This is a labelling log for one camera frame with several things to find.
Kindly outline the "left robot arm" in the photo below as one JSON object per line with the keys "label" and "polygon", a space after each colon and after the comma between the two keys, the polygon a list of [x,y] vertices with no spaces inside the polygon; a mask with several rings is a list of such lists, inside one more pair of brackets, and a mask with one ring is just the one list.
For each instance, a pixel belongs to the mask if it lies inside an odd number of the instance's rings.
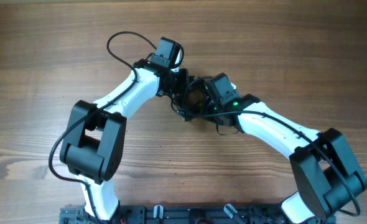
{"label": "left robot arm", "polygon": [[66,131],[57,140],[60,161],[80,183],[84,210],[92,223],[108,223],[119,213],[113,176],[123,156],[126,126],[149,99],[179,91],[183,47],[161,38],[155,52],[130,65],[127,79],[106,96],[74,104]]}

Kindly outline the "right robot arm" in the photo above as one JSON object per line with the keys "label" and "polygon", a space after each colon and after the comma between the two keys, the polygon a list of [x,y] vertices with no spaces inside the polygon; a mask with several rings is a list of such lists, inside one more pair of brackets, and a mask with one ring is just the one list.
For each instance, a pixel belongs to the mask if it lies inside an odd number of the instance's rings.
{"label": "right robot arm", "polygon": [[360,215],[356,198],[367,190],[367,178],[341,132],[306,128],[253,95],[240,96],[224,73],[207,80],[205,90],[207,117],[264,141],[289,160],[297,191],[280,205],[288,222],[325,221],[337,212]]}

